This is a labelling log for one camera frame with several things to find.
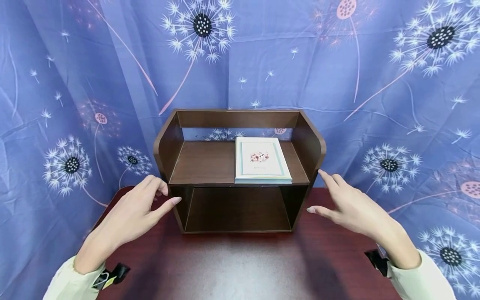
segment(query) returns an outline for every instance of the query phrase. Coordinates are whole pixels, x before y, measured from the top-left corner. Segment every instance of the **curtain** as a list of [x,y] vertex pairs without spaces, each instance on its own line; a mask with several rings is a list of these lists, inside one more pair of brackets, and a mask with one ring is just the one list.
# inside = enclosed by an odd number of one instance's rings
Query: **curtain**
[[478,0],[0,3],[0,298],[39,299],[115,191],[158,175],[174,108],[305,110],[322,168],[480,298]]

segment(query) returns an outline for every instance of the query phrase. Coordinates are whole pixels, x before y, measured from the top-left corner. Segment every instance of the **fingernail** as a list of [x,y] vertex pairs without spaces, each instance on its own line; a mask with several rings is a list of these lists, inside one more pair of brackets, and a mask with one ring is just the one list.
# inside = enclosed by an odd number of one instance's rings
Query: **fingernail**
[[181,197],[172,198],[173,204],[178,204],[178,202],[180,202],[180,201],[181,201]]

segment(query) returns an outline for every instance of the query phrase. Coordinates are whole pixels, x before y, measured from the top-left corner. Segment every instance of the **white book cover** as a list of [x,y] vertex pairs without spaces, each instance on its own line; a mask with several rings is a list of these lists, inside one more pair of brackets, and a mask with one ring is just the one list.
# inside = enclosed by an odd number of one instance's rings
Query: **white book cover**
[[275,137],[236,138],[236,177],[291,179]]

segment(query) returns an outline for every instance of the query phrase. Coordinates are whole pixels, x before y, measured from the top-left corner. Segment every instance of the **wooden shelf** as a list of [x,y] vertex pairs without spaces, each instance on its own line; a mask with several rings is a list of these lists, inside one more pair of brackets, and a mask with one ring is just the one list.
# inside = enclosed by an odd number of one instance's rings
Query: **wooden shelf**
[[185,233],[239,231],[291,231],[279,187],[193,189]]
[[[310,183],[290,141],[281,141],[292,184]],[[230,186],[235,184],[235,142],[185,141],[180,150],[170,185]]]
[[[293,128],[280,146],[288,185],[235,184],[234,141],[185,141],[182,128]],[[154,156],[182,233],[291,232],[325,157],[325,141],[301,110],[174,110]]]

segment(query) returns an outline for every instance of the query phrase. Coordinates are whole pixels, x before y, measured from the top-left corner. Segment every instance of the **book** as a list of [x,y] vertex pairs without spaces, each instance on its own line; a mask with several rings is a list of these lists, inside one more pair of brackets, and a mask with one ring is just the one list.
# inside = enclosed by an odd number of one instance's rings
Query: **book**
[[292,183],[287,162],[276,137],[237,137],[235,161],[235,183]]

